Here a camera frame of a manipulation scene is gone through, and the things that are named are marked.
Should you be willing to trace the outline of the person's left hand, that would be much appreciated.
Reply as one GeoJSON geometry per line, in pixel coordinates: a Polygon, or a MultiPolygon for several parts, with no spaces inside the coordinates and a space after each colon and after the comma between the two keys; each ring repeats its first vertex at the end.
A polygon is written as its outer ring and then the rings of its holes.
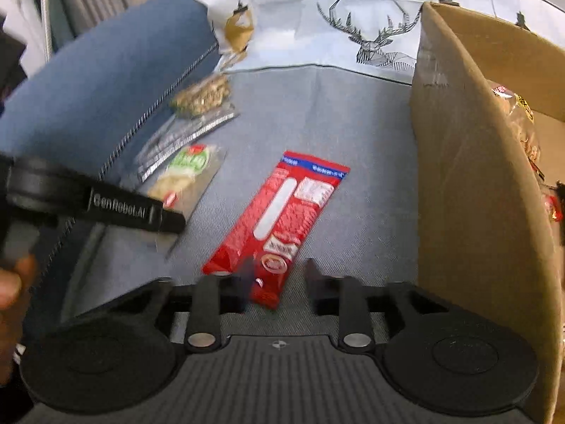
{"type": "Polygon", "coordinates": [[[20,258],[12,270],[1,270],[0,281],[0,381],[4,386],[12,374],[16,345],[22,338],[23,320],[31,300],[38,265],[33,255],[20,258]]]}

